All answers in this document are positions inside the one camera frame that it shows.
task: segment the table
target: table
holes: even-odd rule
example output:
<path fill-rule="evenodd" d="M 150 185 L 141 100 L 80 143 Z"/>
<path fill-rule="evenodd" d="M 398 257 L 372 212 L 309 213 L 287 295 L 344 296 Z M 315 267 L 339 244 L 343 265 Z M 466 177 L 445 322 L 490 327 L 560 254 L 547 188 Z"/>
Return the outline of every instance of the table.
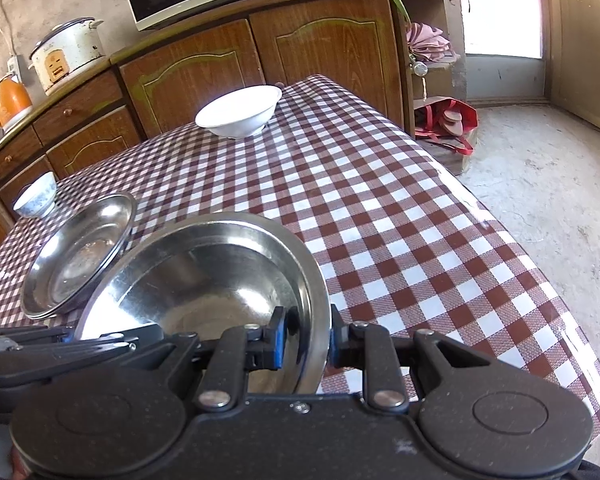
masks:
<path fill-rule="evenodd" d="M 0 325 L 29 322 L 18 295 L 42 244 L 122 190 L 138 200 L 129 246 L 197 214 L 275 219 L 313 253 L 345 321 L 397 335 L 432 328 L 526 368 L 583 399 L 600 433 L 600 361 L 544 274 L 439 163 L 329 79 L 286 88 L 259 136 L 221 139 L 188 124 L 63 180 L 56 209 L 19 220 L 0 247 Z M 358 370 L 327 369 L 319 391 L 361 389 Z"/>

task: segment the rice cooker lid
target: rice cooker lid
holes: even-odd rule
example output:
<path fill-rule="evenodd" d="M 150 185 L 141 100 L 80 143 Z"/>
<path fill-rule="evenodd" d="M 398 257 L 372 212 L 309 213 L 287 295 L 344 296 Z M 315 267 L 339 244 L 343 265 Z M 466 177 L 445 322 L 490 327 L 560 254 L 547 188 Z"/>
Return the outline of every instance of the rice cooker lid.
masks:
<path fill-rule="evenodd" d="M 63 23 L 62 25 L 56 25 L 54 28 L 51 29 L 51 31 L 44 38 L 42 38 L 39 42 L 36 43 L 36 46 L 31 51 L 31 54 L 29 54 L 29 59 L 31 59 L 33 57 L 33 55 L 36 53 L 37 49 L 39 49 L 42 45 L 44 45 L 47 41 L 49 41 L 56 34 L 59 34 L 66 28 L 72 27 L 73 25 L 76 25 L 77 23 L 93 22 L 94 20 L 95 20 L 95 18 L 75 18 L 74 20 Z"/>

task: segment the white cable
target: white cable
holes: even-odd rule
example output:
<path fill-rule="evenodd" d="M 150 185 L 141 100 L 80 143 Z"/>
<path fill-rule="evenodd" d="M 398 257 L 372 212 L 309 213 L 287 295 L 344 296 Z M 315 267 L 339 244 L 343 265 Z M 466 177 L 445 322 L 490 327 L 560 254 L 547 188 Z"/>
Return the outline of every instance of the white cable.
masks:
<path fill-rule="evenodd" d="M 0 34 L 2 35 L 4 43 L 7 44 L 7 48 L 9 49 L 9 55 L 10 56 L 15 56 L 15 53 L 13 51 L 13 40 L 11 41 L 11 43 L 7 40 L 7 37 L 4 35 L 4 31 L 2 30 L 1 26 L 0 26 Z"/>

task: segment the bowl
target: bowl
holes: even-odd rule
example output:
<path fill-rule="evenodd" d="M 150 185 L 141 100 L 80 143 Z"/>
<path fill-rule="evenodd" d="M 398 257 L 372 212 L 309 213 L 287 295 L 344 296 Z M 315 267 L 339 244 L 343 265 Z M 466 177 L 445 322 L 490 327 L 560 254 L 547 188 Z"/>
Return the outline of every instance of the bowl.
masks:
<path fill-rule="evenodd" d="M 136 199 L 116 193 L 91 202 L 69 218 L 40 249 L 20 290 L 29 319 L 84 307 L 107 267 L 122 253 Z"/>
<path fill-rule="evenodd" d="M 256 135 L 273 116 L 281 97 L 282 90 L 276 86 L 241 88 L 202 108 L 196 115 L 196 124 L 229 139 Z"/>
<path fill-rule="evenodd" d="M 313 393 L 326 362 L 331 312 L 320 269 L 282 225 L 220 212 L 173 224 L 122 256 L 93 293 L 75 338 L 155 322 L 167 334 L 203 340 L 249 323 L 266 325 L 275 306 L 296 307 L 283 367 L 249 378 L 252 392 Z"/>
<path fill-rule="evenodd" d="M 54 208 L 56 190 L 56 176 L 49 171 L 23 191 L 13 204 L 13 210 L 24 218 L 45 217 Z"/>

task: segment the small patterned bowl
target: small patterned bowl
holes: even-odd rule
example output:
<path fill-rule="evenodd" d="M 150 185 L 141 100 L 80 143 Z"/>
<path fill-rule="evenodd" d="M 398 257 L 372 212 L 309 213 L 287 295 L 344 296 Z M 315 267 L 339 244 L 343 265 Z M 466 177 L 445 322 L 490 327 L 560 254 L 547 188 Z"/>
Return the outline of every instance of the small patterned bowl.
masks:
<path fill-rule="evenodd" d="M 54 208 L 56 177 L 49 171 L 27 187 L 13 205 L 13 210 L 24 218 L 42 218 Z"/>

